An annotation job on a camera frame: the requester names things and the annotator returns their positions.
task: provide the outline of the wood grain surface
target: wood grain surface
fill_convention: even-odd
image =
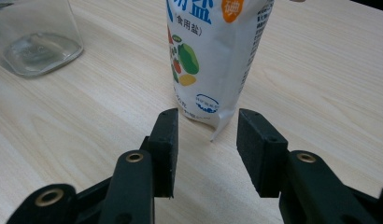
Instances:
[[[70,0],[83,54],[36,78],[0,64],[0,223],[52,183],[86,189],[177,107],[165,1]],[[238,106],[262,113],[289,150],[320,155],[347,185],[383,187],[383,11],[348,0],[277,0]],[[212,129],[179,117],[175,198],[157,223],[282,223],[235,146],[237,115]]]

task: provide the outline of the brass insert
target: brass insert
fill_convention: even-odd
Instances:
[[[64,196],[64,191],[61,189],[48,189],[41,193],[35,200],[36,206],[45,207],[57,203]]]
[[[311,156],[310,154],[303,153],[303,152],[297,154],[297,159],[304,161],[304,162],[309,162],[309,163],[313,163],[313,162],[317,161],[317,159],[315,159],[315,157]]]
[[[143,160],[143,155],[140,153],[133,153],[127,156],[126,160],[128,162],[138,162]]]

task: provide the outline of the light wooden surface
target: light wooden surface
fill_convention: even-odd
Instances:
[[[85,44],[38,78],[0,66],[0,223],[34,190],[77,191],[111,176],[158,114],[176,107],[165,1],[71,0]],[[383,11],[348,0],[277,0],[239,107],[262,113],[289,150],[320,155],[341,180],[383,187]],[[282,223],[260,199],[235,147],[237,115],[212,130],[179,116],[175,198],[157,223]]]

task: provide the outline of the white paper package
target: white paper package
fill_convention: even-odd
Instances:
[[[274,0],[166,1],[180,111],[213,126],[213,140],[235,112]]]

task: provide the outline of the wooden table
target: wooden table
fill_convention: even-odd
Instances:
[[[0,66],[0,223],[33,191],[77,191],[109,177],[176,107],[165,1],[71,0],[85,44],[43,77]],[[266,116],[289,150],[320,155],[347,185],[383,187],[383,11],[348,0],[277,0],[239,107]],[[282,223],[260,199],[235,146],[237,115],[214,141],[179,116],[175,199],[157,223]]]

